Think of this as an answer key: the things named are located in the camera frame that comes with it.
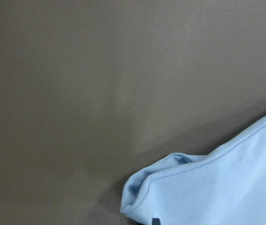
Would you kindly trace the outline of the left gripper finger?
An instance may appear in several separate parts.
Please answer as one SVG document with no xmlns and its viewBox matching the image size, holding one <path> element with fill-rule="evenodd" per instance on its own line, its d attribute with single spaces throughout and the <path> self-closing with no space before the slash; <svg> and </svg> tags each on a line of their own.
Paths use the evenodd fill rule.
<svg viewBox="0 0 266 225">
<path fill-rule="evenodd" d="M 152 225 L 160 225 L 160 219 L 159 218 L 152 218 Z"/>
</svg>

